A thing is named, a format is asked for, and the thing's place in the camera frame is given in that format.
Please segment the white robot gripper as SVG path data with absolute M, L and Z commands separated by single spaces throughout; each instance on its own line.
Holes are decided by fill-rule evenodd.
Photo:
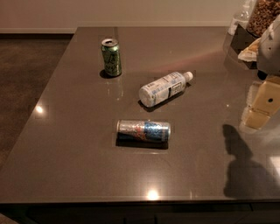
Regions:
M 256 64 L 257 69 L 265 74 L 280 74 L 280 15 L 261 36 Z M 254 81 L 248 91 L 242 125 L 259 130 L 279 109 L 280 77 L 269 76 L 265 81 Z

